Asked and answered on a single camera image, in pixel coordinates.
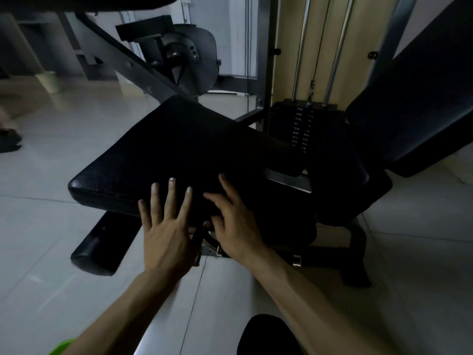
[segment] right hand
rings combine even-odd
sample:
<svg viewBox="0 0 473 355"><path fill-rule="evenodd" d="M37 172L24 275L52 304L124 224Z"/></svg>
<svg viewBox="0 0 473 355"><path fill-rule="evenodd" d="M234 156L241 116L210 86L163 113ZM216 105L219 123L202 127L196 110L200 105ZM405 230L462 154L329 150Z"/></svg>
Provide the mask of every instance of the right hand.
<svg viewBox="0 0 473 355"><path fill-rule="evenodd" d="M204 193L204 198L212 201L222 216L211 217L217 240L223 250L240 264L246 266L252 255L266 248L253 213L243 204L237 190L223 174L219 180L227 196Z"/></svg>

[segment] black leg roller pad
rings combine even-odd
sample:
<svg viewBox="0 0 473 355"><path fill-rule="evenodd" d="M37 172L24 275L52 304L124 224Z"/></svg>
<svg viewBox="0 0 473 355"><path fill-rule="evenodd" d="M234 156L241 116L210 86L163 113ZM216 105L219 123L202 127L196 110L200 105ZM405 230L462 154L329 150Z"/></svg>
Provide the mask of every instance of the black leg roller pad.
<svg viewBox="0 0 473 355"><path fill-rule="evenodd" d="M96 275L113 275L141 228L141 218L105 212L71 254L79 269Z"/></svg>

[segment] white tiled floor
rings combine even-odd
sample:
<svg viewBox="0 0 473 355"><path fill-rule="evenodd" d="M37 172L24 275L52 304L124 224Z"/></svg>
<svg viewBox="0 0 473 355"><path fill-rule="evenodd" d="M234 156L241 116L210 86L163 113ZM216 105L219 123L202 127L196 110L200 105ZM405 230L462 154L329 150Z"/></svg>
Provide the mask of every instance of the white tiled floor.
<svg viewBox="0 0 473 355"><path fill-rule="evenodd" d="M29 108L13 122L24 146L0 154L0 353L13 355L47 354L77 336L142 270L141 233L112 277L70 264L103 212L75 203L67 182L157 106L117 89L67 89L53 97L36 89L28 98ZM231 118L247 107L236 95L201 102ZM473 187L441 166L411 179L390 175L393 190L364 213L367 224L360 217L373 286L347 287L335 270L304 272L338 309L403 353L469 354ZM244 268L203 257L137 354L234 354L246 322L260 312L279 315Z"/></svg>

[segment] hand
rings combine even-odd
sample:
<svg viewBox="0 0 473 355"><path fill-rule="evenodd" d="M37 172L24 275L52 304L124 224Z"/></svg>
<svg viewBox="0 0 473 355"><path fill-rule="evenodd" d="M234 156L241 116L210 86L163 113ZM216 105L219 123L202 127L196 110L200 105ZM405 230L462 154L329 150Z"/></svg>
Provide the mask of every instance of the hand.
<svg viewBox="0 0 473 355"><path fill-rule="evenodd" d="M245 207L240 195L223 174L219 175L219 180L227 197L204 193L204 197L214 202L222 212L222 216L211 217L215 235L223 250L246 266L247 261L266 246L261 239L253 213Z"/></svg>
<svg viewBox="0 0 473 355"><path fill-rule="evenodd" d="M191 269L201 250L202 239L189 237L189 211L192 203L192 188L176 214L175 179L169 179L168 197L164 204L164 216L159 199L159 185L151 186L151 211L145 201L139 200L139 213L144 231L145 272L167 272L174 280L179 280Z"/></svg>

